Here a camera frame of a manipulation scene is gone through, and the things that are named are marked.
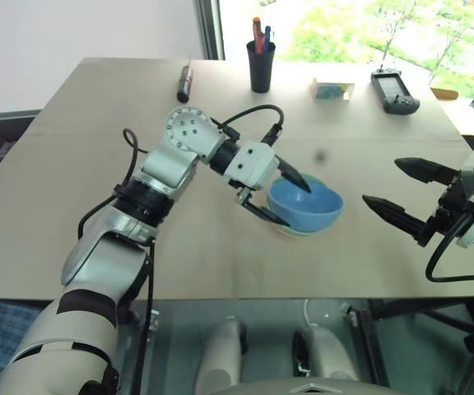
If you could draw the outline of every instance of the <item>small box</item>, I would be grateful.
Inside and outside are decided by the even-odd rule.
[[[315,99],[349,100],[352,97],[355,83],[352,81],[330,81],[314,78],[311,91]]]

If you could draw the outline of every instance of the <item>white cable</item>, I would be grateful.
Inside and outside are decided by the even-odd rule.
[[[303,303],[303,315],[304,315],[304,322],[309,326],[309,327],[317,327],[318,325],[316,323],[311,323],[310,318],[309,318],[309,299],[305,299]]]

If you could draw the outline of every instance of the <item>table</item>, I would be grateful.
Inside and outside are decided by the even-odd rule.
[[[127,169],[131,151],[120,131],[133,129],[145,148],[160,140],[165,116],[178,104],[174,93],[183,65],[183,60],[85,59],[41,111],[0,165],[0,298],[59,295],[78,220],[109,196]],[[443,187],[409,179],[393,160],[422,156],[459,167],[469,154],[428,87],[404,76],[421,107],[401,117],[382,111],[366,66],[276,62],[272,89],[260,95],[249,89],[245,64],[192,65],[190,105],[219,120],[252,105],[281,106],[286,121],[276,151],[336,189],[346,208],[322,234],[287,238],[239,207],[235,190],[199,165],[160,227],[157,299],[474,295],[474,281],[425,279],[440,237],[423,249],[361,200],[362,193],[385,197],[426,219]],[[311,99],[308,84],[323,71],[355,76],[350,102]],[[235,127],[243,140],[257,139],[275,117],[263,111]],[[318,163],[314,154],[321,150],[326,160]],[[255,201],[265,197],[262,191]],[[453,245],[437,275],[474,274],[471,262],[474,247]]]

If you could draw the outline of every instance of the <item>marker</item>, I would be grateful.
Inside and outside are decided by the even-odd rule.
[[[255,53],[263,53],[263,41],[261,41],[261,20],[258,16],[253,19],[253,40],[255,41]]]
[[[182,67],[179,79],[179,89],[177,90],[177,100],[180,103],[188,103],[189,91],[191,90],[191,84],[193,82],[193,69],[189,64],[191,58],[188,60],[188,64]]]
[[[270,30],[272,28],[270,26],[267,26],[264,29],[264,53],[270,52]]]
[[[253,39],[256,40],[261,33],[261,19],[258,16],[253,19]]]

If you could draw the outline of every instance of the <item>pen holder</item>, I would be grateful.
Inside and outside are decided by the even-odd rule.
[[[270,79],[272,77],[273,55],[276,52],[276,45],[270,43],[268,52],[255,53],[255,42],[246,44],[248,59],[250,62],[250,83],[252,91],[266,93],[270,90]]]

